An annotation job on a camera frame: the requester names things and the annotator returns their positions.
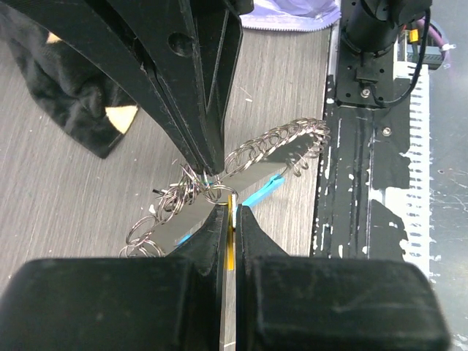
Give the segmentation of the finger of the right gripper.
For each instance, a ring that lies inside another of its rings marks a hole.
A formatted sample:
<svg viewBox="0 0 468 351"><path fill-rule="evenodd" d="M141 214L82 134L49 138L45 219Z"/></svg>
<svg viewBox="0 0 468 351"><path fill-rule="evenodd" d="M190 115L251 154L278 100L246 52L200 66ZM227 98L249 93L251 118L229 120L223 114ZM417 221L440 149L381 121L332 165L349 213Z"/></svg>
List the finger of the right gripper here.
<svg viewBox="0 0 468 351"><path fill-rule="evenodd" d="M55 34L117 83L160 125L198 172L205 169L181 118L156 79L154 65L137 58L86 1L5 1Z"/></svg>
<svg viewBox="0 0 468 351"><path fill-rule="evenodd" d="M143 46L163 123L191 168L224 170L224 120L242 40L233 1L111 1Z"/></svg>

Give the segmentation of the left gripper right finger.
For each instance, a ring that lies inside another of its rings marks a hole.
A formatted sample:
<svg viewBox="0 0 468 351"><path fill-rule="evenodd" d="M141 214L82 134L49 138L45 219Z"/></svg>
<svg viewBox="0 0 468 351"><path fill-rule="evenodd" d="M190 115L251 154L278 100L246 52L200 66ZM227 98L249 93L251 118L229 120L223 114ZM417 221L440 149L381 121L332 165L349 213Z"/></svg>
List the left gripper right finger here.
<svg viewBox="0 0 468 351"><path fill-rule="evenodd" d="M410 263L291 256L239 206L237 350L448 350L428 279Z"/></svg>

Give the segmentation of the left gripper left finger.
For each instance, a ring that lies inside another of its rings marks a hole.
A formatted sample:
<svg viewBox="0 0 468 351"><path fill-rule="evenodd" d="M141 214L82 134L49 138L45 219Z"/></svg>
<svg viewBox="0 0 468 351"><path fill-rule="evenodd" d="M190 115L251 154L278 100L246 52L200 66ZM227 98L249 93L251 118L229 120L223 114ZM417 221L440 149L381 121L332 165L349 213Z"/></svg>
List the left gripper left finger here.
<svg viewBox="0 0 468 351"><path fill-rule="evenodd" d="M218 350L228 208L165 257L40 259L1 297L3 350Z"/></svg>

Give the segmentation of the blue handled key ring organizer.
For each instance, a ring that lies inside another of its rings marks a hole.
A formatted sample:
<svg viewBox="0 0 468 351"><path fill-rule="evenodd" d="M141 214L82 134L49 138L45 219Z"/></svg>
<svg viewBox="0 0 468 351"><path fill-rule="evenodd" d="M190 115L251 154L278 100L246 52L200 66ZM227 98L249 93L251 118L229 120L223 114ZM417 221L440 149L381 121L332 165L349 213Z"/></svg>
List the blue handled key ring organizer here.
<svg viewBox="0 0 468 351"><path fill-rule="evenodd" d="M284 183L286 174L292 173L300 177L304 170L308 170L309 161L319 157L327 146L329 138L330 130L324 121L315 118L298 118L241 144L226 156L224 172L219 175L197 174L188 164L182 165L179 182L169 185L167 189L155 191L159 199L157 207L132 226L119 256L126 258L139 255L164 256L164 250L151 236L158 227L167 224L174 216L180 214L184 206L196 203L199 198L212 205L227 205L230 194L234 192L238 196L241 190L238 184L241 174L261 162L267 162L284 147L304 139L306 143L299 151L288 154L281 161L284 164L283 171L273 175L266 185L247 199L247 203L258 203ZM201 179L211 181L212 185L203 186L200 183Z"/></svg>

